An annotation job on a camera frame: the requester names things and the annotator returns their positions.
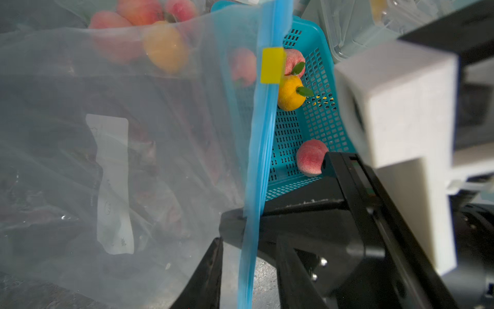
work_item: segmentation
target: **sticker on bag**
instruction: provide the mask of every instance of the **sticker on bag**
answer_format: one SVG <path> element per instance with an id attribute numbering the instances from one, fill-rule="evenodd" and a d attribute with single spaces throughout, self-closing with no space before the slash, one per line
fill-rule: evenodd
<path id="1" fill-rule="evenodd" d="M 109 254 L 134 253 L 128 202 L 128 120 L 86 115 L 96 141 L 96 162 L 103 170 L 99 186 L 96 238 Z"/>

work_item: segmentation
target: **green leaf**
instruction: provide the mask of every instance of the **green leaf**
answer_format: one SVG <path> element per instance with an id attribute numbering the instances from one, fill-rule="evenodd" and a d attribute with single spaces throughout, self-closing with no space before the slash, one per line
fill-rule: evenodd
<path id="1" fill-rule="evenodd" d="M 304 97 L 312 97 L 314 96 L 314 92 L 312 90 L 310 90 L 309 88 L 307 87 L 298 87 L 296 92 L 301 95 L 301 96 L 304 96 Z"/>
<path id="2" fill-rule="evenodd" d="M 302 70 L 304 69 L 305 67 L 305 62 L 299 62 L 297 64 L 295 64 L 295 66 L 293 67 L 293 70 L 291 71 L 291 75 L 298 75 L 300 73 L 302 73 Z"/>

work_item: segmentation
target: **perforated basket wall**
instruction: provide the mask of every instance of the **perforated basket wall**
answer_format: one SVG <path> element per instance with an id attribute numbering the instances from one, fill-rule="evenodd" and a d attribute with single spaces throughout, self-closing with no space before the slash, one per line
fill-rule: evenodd
<path id="1" fill-rule="evenodd" d="M 306 177 L 297 168 L 296 153 L 303 142 L 318 139 L 330 151 L 355 152 L 346 136 L 334 93 L 332 58 L 322 30 L 314 23 L 293 18 L 285 48 L 296 48 L 306 60 L 304 86 L 314 91 L 302 107 L 276 113 L 273 154 L 266 200 L 305 186 L 320 177 Z"/>

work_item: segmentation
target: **peach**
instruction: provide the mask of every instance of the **peach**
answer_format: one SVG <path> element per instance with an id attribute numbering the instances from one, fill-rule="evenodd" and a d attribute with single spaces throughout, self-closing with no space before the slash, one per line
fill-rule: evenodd
<path id="1" fill-rule="evenodd" d="M 189 48 L 180 33 L 165 21 L 144 32 L 143 46 L 149 60 L 169 74 L 177 74 L 189 61 Z"/>
<path id="2" fill-rule="evenodd" d="M 232 79 L 248 87 L 257 78 L 257 57 L 247 48 L 235 49 L 229 59 Z"/>
<path id="3" fill-rule="evenodd" d="M 290 75 L 295 65 L 297 65 L 299 62 L 305 63 L 305 57 L 302 55 L 300 51 L 294 48 L 285 49 L 285 52 L 287 53 L 287 65 L 285 67 L 285 75 Z M 297 76 L 302 78 L 304 72 L 305 72 L 305 66 L 302 69 L 302 72 L 297 74 Z"/>
<path id="4" fill-rule="evenodd" d="M 132 27 L 132 24 L 111 11 L 100 11 L 93 15 L 88 29 Z M 142 55 L 142 45 L 137 30 L 95 31 L 91 33 L 96 49 L 110 61 L 127 63 Z"/>
<path id="5" fill-rule="evenodd" d="M 307 177 L 322 174 L 321 165 L 328 152 L 326 144 L 317 139 L 304 142 L 297 150 L 297 167 Z"/>
<path id="6" fill-rule="evenodd" d="M 167 0 L 165 11 L 173 15 L 178 22 L 199 16 L 199 11 L 191 0 Z"/>
<path id="7" fill-rule="evenodd" d="M 118 0 L 117 13 L 134 26 L 152 25 L 164 20 L 163 9 L 158 0 Z"/>

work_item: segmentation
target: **plastic bag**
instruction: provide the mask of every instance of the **plastic bag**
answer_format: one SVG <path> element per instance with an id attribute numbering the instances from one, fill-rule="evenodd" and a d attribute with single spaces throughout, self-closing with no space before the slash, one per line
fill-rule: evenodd
<path id="1" fill-rule="evenodd" d="M 87 25 L 91 21 L 91 17 L 103 10 L 115 11 L 117 8 L 118 0 L 55 0 L 55 2 L 64 9 L 77 15 Z M 160 0 L 161 4 L 165 7 L 167 1 Z M 199 14 L 204 13 L 206 8 L 206 0 L 191 0 Z"/>
<path id="2" fill-rule="evenodd" d="M 119 308 L 171 305 L 221 213 L 243 206 L 255 85 L 235 86 L 228 56 L 256 53 L 260 12 L 165 25 L 188 50 L 175 73 L 99 41 L 144 44 L 152 26 L 0 35 L 0 269 Z M 239 250 L 223 259 L 231 308 Z"/>
<path id="3" fill-rule="evenodd" d="M 53 0 L 0 2 L 0 33 L 60 27 L 86 28 L 87 24 Z"/>

